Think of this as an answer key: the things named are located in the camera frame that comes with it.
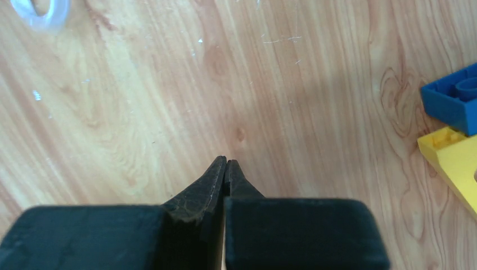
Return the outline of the blue toy block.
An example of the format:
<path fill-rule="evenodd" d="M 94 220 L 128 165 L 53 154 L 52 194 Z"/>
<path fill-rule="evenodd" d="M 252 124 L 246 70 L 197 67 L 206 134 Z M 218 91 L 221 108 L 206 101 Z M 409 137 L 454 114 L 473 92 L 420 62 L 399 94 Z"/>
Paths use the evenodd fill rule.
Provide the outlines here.
<path fill-rule="evenodd" d="M 430 117 L 476 135 L 476 64 L 421 87 L 421 98 Z"/>

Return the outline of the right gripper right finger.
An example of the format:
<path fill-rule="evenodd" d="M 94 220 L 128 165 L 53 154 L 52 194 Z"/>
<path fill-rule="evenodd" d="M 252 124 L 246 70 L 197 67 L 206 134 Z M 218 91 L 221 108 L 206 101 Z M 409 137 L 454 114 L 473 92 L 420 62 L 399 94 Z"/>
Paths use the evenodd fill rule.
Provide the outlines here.
<path fill-rule="evenodd" d="M 236 160 L 224 183 L 228 269 L 389 269 L 376 220 L 352 199 L 267 198 Z"/>

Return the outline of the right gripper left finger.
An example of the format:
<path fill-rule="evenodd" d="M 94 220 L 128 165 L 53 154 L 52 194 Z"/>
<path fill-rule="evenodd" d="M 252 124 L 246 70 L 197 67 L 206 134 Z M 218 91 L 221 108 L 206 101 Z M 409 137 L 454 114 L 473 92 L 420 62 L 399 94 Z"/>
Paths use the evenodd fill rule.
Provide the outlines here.
<path fill-rule="evenodd" d="M 226 165 L 218 156 L 161 205 L 30 208 L 1 241 L 1 268 L 220 269 Z"/>

